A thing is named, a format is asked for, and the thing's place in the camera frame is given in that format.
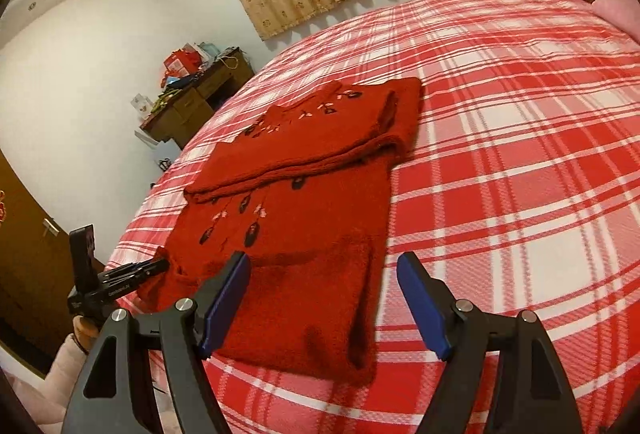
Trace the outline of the person's left hand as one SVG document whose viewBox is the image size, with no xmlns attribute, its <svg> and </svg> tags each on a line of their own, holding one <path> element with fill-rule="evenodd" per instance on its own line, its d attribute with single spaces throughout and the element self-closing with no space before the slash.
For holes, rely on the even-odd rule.
<svg viewBox="0 0 640 434">
<path fill-rule="evenodd" d="M 88 354 L 100 335 L 100 329 L 88 318 L 77 315 L 73 318 L 74 338 L 80 348 Z"/>
</svg>

